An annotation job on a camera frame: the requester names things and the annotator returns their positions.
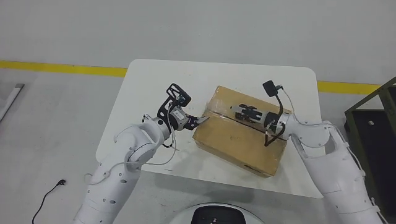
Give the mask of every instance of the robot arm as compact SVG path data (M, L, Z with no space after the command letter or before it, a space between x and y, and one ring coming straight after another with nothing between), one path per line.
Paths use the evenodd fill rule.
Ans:
M197 118L183 111L182 107L191 98L176 84L172 84L167 93L169 97L161 105L156 118L144 115L142 124L131 125L116 135L113 151L91 177L74 224L113 223L135 188L141 166L154 156L159 146L164 145L173 130L192 130L209 118ZM172 147L173 143L164 146Z
M263 86L270 97L277 96L278 89L283 89L282 86L274 86L272 81ZM266 134L271 133L284 140L291 137L314 184L333 206L342 223L383 224L379 208L370 201L364 185L364 171L354 161L349 144L338 128L329 122L302 123L295 114L283 113L281 102L280 106L278 114L259 111L244 104L232 106L231 109L239 121L263 124ZM266 136L265 146L274 141L267 139ZM310 157L303 147L319 148L329 141L334 143L334 150L321 157Z

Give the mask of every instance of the black cable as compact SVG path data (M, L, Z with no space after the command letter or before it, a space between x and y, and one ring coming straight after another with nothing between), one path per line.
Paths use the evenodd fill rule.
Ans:
M279 96L276 94L275 97L278 100L279 103L279 113L278 113L278 119L274 120L276 123L278 122L279 118L282 116L283 114L283 104L280 101ZM285 132L286 129L286 125L284 123L281 123L280 125L282 125L282 130L275 135L274 137L272 137L272 139L268 140L268 132L265 132L265 142L264 142L264 146L268 147L273 141L275 141L276 139L278 139L281 135L283 135L283 133Z
M278 117L280 118L280 116L283 114L283 104L279 99L279 96L276 94L275 97L277 98L278 102L279 102L279 113L278 113Z
M32 224L35 224L35 218L36 218L37 214L39 213L39 211L41 210L41 208L43 207L45 197L47 197L47 195L49 193L51 193L53 190L55 190L56 187L58 187L60 185L64 185L65 183L66 183L66 180L64 180L64 179L59 180L59 182L55 185L55 187L52 188L52 190L48 191L47 194L44 195L44 198L43 198L43 201L41 202L40 208L37 210L35 216L33 216Z
M286 130L286 125L284 123L281 123L280 125L282 125L282 130L276 136L274 136L272 139L268 140L268 132L265 133L265 143L264 143L265 147L268 147L273 141L275 141L281 135L283 135L283 133Z

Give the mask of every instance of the table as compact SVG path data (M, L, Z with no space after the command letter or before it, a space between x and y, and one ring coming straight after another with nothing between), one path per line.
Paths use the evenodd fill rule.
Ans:
M156 116L158 108L167 98L165 91L171 83L178 84L192 98L185 112L201 116L218 85L277 105L276 99L269 98L262 88L262 83L267 80L283 85L293 100L300 120L321 121L316 75L306 67L136 59L128 67L96 158L100 162L106 157L114 145L114 134L122 128L141 123L143 114ZM280 99L285 108L291 109L282 92ZM144 165L142 170L297 196L322 197L290 140L276 175L261 178L199 149L192 139L193 133L188 130L176 133L180 151L168 164ZM172 153L172 149L161 146L150 162L167 161ZM324 148L307 148L307 153L313 156L325 154Z

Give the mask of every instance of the metal rack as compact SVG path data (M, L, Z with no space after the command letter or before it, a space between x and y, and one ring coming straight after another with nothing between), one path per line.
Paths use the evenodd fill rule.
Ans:
M396 77L345 111L351 149L366 172L370 197L389 222L396 222ZM383 109L359 109L379 96Z

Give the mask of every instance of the yellow floor line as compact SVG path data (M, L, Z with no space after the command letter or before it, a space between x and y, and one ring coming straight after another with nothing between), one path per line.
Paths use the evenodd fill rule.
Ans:
M0 69L18 69L65 74L91 74L124 77L127 69L122 67L93 67L38 62L0 61Z
M93 67L65 64L51 64L38 62L0 61L0 69L18 69L27 71L54 72L64 74L88 74L124 77L127 69L122 67ZM379 88L380 85L357 84L345 82L318 81L317 88L320 92L347 93L368 95Z

